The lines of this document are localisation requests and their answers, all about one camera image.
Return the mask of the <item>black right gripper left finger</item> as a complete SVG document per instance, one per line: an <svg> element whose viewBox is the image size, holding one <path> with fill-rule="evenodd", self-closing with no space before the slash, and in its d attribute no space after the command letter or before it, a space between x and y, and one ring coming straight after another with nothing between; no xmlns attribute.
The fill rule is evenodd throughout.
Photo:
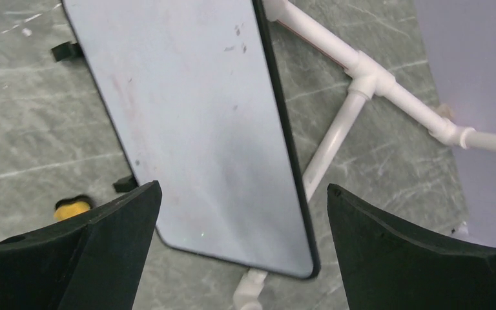
<svg viewBox="0 0 496 310"><path fill-rule="evenodd" d="M161 205L157 181L0 242L0 309L131 309Z"/></svg>

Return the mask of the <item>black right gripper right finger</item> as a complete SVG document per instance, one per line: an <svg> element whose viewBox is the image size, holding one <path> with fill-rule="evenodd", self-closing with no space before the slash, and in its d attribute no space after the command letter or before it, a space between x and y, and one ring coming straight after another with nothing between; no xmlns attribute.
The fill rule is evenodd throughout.
<svg viewBox="0 0 496 310"><path fill-rule="evenodd" d="M496 309L496 248L415 225L339 185L327 212L350 309Z"/></svg>

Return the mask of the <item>yellow black round eraser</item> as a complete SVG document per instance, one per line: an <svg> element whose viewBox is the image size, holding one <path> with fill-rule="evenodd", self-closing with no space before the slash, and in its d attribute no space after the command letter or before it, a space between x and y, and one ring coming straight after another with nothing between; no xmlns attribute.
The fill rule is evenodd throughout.
<svg viewBox="0 0 496 310"><path fill-rule="evenodd" d="M66 220L87 212L93 209L94 206L94 200L86 194L81 194L73 198L64 198L55 204L54 218L57 221Z"/></svg>

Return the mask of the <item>white whiteboard black frame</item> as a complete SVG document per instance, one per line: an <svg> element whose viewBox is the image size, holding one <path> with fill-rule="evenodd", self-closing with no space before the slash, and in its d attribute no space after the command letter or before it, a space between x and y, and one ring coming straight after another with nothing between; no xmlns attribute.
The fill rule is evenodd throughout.
<svg viewBox="0 0 496 310"><path fill-rule="evenodd" d="M261 1L62 2L174 249L297 279L320 259Z"/></svg>

